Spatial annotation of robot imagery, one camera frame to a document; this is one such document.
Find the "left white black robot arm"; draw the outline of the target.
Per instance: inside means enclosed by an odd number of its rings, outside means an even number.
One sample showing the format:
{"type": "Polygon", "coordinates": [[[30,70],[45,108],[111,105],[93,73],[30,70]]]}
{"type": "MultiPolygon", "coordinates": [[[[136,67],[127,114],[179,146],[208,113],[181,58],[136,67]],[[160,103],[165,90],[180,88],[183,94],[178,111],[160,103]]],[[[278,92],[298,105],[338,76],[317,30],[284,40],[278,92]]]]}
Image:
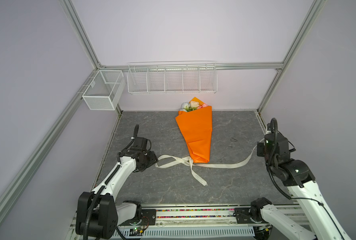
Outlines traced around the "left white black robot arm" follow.
{"type": "Polygon", "coordinates": [[[88,238],[110,239],[118,226],[143,220],[142,206],[136,201],[116,204],[116,198],[132,173],[140,173],[158,162],[151,141],[138,136],[135,126],[131,142],[117,153],[117,163],[108,175],[90,192],[83,192],[77,205],[76,233],[88,238]]]}

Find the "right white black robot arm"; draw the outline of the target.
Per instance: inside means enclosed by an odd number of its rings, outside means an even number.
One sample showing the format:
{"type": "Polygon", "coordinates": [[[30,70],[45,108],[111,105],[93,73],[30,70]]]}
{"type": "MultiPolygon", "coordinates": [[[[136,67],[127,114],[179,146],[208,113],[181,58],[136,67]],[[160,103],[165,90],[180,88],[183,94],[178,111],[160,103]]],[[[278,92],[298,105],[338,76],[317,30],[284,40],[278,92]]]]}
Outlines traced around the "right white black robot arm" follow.
{"type": "Polygon", "coordinates": [[[290,145],[280,133],[277,119],[272,118],[263,141],[257,143],[257,155],[265,159],[274,187],[286,199],[299,203],[312,230],[297,224],[266,198],[251,203],[251,220],[268,223],[290,240],[349,240],[350,236],[325,201],[309,166],[291,157],[295,149],[290,149],[290,145]]]}

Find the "cream fake rose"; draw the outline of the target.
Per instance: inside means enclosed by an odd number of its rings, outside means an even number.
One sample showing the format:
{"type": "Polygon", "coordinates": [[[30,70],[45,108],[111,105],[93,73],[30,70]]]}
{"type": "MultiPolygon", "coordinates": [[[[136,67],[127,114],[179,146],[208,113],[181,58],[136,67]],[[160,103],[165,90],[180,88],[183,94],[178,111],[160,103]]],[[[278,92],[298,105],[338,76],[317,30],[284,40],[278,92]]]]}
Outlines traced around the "cream fake rose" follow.
{"type": "Polygon", "coordinates": [[[200,107],[200,103],[196,102],[196,101],[190,101],[190,108],[191,109],[197,109],[198,107],[200,107]]]}

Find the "white fake rose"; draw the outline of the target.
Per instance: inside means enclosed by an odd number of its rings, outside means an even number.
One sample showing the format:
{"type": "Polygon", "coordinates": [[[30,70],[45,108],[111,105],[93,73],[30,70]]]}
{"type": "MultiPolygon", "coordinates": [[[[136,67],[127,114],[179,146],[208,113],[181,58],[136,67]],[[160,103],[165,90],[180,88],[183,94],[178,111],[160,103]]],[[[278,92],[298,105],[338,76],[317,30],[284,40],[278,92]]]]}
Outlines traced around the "white fake rose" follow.
{"type": "Polygon", "coordinates": [[[188,112],[190,110],[190,103],[186,102],[186,103],[183,103],[182,106],[181,106],[181,109],[180,111],[182,112],[188,112]]]}

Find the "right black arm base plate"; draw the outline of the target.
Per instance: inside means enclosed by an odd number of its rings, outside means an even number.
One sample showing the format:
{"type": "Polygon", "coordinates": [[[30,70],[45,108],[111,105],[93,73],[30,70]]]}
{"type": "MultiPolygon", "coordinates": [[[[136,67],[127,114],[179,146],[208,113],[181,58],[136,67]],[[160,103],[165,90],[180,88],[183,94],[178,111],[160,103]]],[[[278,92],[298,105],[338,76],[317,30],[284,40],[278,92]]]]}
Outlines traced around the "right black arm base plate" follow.
{"type": "Polygon", "coordinates": [[[233,217],[237,224],[254,224],[250,208],[234,208],[233,217]]]}

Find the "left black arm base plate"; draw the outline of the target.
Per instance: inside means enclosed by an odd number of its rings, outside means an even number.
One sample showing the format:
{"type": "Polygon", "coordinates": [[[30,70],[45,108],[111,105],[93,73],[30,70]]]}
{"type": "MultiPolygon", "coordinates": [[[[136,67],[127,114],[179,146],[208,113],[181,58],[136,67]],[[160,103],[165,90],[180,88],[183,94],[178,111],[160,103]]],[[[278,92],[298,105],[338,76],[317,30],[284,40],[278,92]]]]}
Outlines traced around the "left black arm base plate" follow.
{"type": "Polygon", "coordinates": [[[121,226],[154,226],[157,220],[156,209],[142,209],[140,217],[134,220],[128,220],[121,224],[121,226]]]}

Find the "white printed ribbon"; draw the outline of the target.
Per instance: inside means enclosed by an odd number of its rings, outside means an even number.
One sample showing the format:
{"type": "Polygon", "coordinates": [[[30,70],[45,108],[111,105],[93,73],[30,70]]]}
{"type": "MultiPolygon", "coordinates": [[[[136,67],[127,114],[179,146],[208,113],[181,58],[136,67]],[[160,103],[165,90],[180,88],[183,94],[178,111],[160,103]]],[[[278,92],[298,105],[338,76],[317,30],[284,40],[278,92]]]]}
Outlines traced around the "white printed ribbon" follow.
{"type": "Polygon", "coordinates": [[[241,168],[249,163],[250,159],[253,156],[254,151],[257,148],[258,148],[258,146],[255,146],[246,159],[244,159],[241,162],[235,163],[235,164],[195,164],[194,160],[190,156],[186,156],[184,158],[178,158],[178,157],[171,156],[171,155],[162,155],[158,158],[158,160],[173,159],[174,161],[167,163],[167,164],[163,164],[163,165],[155,164],[155,166],[160,169],[167,169],[167,168],[179,165],[179,164],[185,165],[190,168],[192,176],[201,185],[207,186],[208,185],[207,181],[205,181],[201,176],[199,176],[193,170],[193,167],[202,167],[202,168],[208,168],[208,169],[237,169],[237,168],[241,168]]]}

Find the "orange wrapping paper sheet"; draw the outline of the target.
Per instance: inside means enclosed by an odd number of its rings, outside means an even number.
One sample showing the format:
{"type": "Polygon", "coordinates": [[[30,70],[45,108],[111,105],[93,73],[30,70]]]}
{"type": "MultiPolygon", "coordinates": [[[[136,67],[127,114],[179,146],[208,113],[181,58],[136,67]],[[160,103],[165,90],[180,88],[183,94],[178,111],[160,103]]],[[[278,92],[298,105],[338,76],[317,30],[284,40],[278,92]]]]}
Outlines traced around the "orange wrapping paper sheet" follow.
{"type": "MultiPolygon", "coordinates": [[[[206,104],[198,98],[193,98],[190,101],[199,102],[200,105],[206,104]]],[[[210,161],[213,132],[212,107],[208,105],[208,107],[199,110],[190,108],[188,112],[179,110],[176,122],[194,163],[208,163],[210,161]]]]}

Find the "dark pink fake rose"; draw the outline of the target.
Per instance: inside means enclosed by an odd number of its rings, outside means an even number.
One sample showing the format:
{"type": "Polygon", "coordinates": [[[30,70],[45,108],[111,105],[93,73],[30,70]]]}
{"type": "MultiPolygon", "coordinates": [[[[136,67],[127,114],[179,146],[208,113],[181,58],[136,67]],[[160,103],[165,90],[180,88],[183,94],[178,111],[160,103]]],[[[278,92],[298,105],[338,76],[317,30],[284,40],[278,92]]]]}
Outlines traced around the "dark pink fake rose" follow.
{"type": "Polygon", "coordinates": [[[203,105],[198,106],[197,110],[203,109],[203,108],[206,108],[206,107],[208,107],[208,105],[207,104],[203,104],[203,105]]]}

